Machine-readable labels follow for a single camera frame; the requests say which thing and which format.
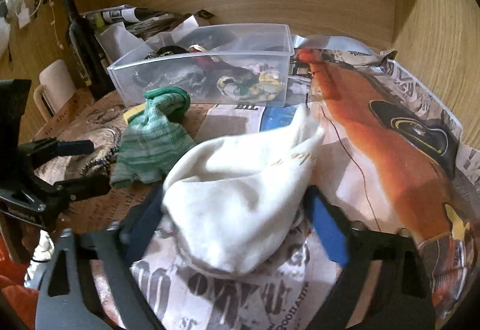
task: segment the plastic storage box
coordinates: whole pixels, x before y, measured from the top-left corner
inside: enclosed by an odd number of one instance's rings
[[[145,59],[167,46],[206,51]],[[287,25],[216,25],[161,32],[108,70],[127,106],[145,102],[146,91],[177,86],[192,103],[282,107],[293,54]]]

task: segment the black metal frame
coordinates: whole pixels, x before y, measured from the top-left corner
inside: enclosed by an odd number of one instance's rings
[[[309,190],[318,191],[316,187]],[[341,232],[347,237],[350,261],[307,330],[345,329],[362,291],[370,262],[383,260],[380,277],[366,319],[352,330],[434,329],[435,313],[429,282],[411,238],[370,231],[350,224],[345,214],[320,196]],[[107,231],[63,232],[56,244],[40,288],[37,330],[111,330],[103,314],[89,260],[102,260],[115,304],[128,330],[164,330],[143,297],[122,253],[128,245],[122,232],[131,232],[143,208],[133,217],[112,224]]]
[[[70,155],[91,154],[92,141],[60,142],[46,138],[18,145],[20,120],[25,112],[30,80],[0,81],[0,232],[11,259],[29,263],[31,255],[22,244],[21,223],[48,232],[72,201],[105,195],[110,178],[104,174],[56,182],[51,185],[34,173],[47,161]]]

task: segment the black metal bracket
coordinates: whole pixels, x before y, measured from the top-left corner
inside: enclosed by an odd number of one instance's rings
[[[103,174],[51,185],[34,173],[52,158],[90,154],[94,150],[91,141],[60,142],[56,138],[18,146],[10,169],[0,176],[0,214],[3,214],[0,229],[13,261],[30,261],[30,254],[22,245],[21,222],[52,232],[58,215],[72,201],[105,195],[110,191],[109,178]]]
[[[345,329],[373,260],[383,260],[378,284],[366,318],[351,328],[434,329],[428,279],[415,244],[405,236],[406,232],[370,231],[361,222],[351,223],[316,187],[307,191],[315,192],[346,236],[349,252],[349,262],[307,329]],[[101,309],[88,263],[92,259],[103,261],[115,304],[127,330],[164,330],[133,279],[129,270],[131,262],[126,262],[124,255],[133,243],[125,235],[133,234],[137,225],[145,222],[143,217],[149,214],[149,206],[158,206],[154,198],[156,196],[150,197],[141,207],[133,208],[124,222],[112,224],[107,231],[80,236],[64,231],[42,280],[37,330],[116,329],[105,319]]]

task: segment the white sock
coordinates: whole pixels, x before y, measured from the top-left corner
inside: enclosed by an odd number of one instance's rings
[[[325,131],[302,105],[280,129],[203,142],[164,182],[177,243],[205,274],[239,276],[285,239]]]

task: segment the wine bottle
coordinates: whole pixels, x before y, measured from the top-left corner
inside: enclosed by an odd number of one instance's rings
[[[115,90],[107,73],[108,61],[88,21],[80,16],[75,0],[63,0],[69,27],[67,42],[78,62],[80,75],[95,100]]]

